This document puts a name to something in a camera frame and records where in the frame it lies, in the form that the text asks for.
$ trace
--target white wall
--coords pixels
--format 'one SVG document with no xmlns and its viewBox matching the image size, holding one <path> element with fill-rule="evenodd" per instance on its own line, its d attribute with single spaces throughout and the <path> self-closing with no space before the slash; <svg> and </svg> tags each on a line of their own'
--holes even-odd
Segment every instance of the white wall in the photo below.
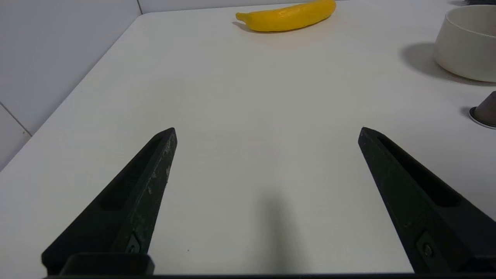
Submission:
<svg viewBox="0 0 496 279">
<path fill-rule="evenodd" d="M 143 13 L 301 2 L 308 2 L 308 0 L 139 0 Z"/>
<path fill-rule="evenodd" d="M 136 0 L 0 0 L 0 102 L 35 133 L 139 15 Z"/>
<path fill-rule="evenodd" d="M 22 126 L 0 104 L 0 171 L 30 138 Z"/>
</svg>

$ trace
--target white bowl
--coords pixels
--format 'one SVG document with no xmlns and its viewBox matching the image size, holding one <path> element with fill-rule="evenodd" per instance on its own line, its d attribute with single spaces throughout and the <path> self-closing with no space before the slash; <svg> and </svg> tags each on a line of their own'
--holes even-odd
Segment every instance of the white bowl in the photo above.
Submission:
<svg viewBox="0 0 496 279">
<path fill-rule="evenodd" d="M 454 74 L 496 82 L 496 5 L 449 11 L 435 42 L 434 59 Z"/>
</svg>

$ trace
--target yellow banana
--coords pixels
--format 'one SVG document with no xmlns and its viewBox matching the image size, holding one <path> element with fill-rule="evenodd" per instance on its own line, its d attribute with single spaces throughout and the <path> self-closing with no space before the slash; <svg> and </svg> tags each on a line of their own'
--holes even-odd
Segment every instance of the yellow banana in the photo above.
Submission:
<svg viewBox="0 0 496 279">
<path fill-rule="evenodd" d="M 334 0 L 315 0 L 275 10 L 236 13 L 249 29 L 260 32 L 287 31 L 312 25 L 328 18 L 336 9 Z"/>
</svg>

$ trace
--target tile grout line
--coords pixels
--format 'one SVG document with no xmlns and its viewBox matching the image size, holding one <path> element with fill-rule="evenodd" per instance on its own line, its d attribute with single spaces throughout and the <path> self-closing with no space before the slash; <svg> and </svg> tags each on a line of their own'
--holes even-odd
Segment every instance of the tile grout line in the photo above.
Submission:
<svg viewBox="0 0 496 279">
<path fill-rule="evenodd" d="M 0 106 L 2 106 L 9 114 L 10 116 L 12 116 L 12 118 L 14 118 L 14 120 L 22 127 L 22 129 L 30 136 L 30 137 L 33 137 L 33 135 L 26 129 L 26 127 L 24 127 L 24 125 L 21 124 L 21 122 L 10 112 L 10 110 L 7 109 L 7 107 L 5 107 L 5 105 L 0 102 Z"/>
<path fill-rule="evenodd" d="M 139 12 L 140 12 L 141 14 L 143 14 L 143 10 L 141 9 L 141 4 L 139 3 L 139 0 L 136 0 L 136 2 L 138 2 Z"/>
</svg>

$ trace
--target table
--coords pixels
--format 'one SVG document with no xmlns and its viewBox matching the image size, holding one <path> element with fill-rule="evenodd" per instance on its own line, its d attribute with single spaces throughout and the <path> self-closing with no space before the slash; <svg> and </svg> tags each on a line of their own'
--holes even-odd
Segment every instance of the table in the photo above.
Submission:
<svg viewBox="0 0 496 279">
<path fill-rule="evenodd" d="M 157 132 L 178 149 L 149 254 L 156 273 L 411 272 L 357 144 L 376 129 L 492 218 L 494 84 L 432 62 L 445 0 L 348 0 L 260 34 L 250 6 L 139 17 L 0 173 L 0 273 L 42 251 Z"/>
</svg>

